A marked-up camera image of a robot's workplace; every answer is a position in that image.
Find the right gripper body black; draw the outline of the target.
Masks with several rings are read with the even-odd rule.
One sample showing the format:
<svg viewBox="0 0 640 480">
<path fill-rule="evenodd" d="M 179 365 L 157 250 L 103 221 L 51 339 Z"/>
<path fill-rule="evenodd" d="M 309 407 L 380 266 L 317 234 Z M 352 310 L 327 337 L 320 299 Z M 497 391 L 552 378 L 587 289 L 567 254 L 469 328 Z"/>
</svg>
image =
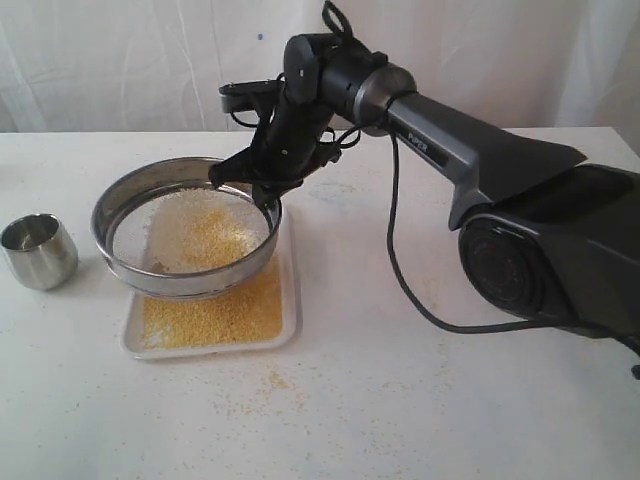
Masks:
<svg viewBox="0 0 640 480">
<path fill-rule="evenodd" d="M 290 190 L 301 186 L 328 162 L 320 139 L 333 115 L 322 102 L 297 105 L 280 93 L 271 111 L 258 114 L 250 145 L 223 161 L 235 166 L 235 180 L 228 183 L 286 182 Z"/>
</svg>

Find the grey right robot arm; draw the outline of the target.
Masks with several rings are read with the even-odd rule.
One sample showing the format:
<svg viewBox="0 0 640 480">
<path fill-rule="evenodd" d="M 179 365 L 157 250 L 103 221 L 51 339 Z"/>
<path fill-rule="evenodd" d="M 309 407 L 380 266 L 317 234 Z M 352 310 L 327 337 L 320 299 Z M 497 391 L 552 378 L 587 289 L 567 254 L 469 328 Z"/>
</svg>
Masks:
<svg viewBox="0 0 640 480">
<path fill-rule="evenodd" d="M 270 81 L 220 88 L 227 113 L 254 111 L 251 144 L 209 171 L 259 205 L 336 161 L 333 116 L 408 146 L 454 188 L 448 225 L 463 270 L 513 316 L 481 334 L 558 328 L 639 343 L 639 176 L 574 147 L 509 133 L 421 95 L 412 75 L 347 35 L 292 37 Z"/>
</svg>

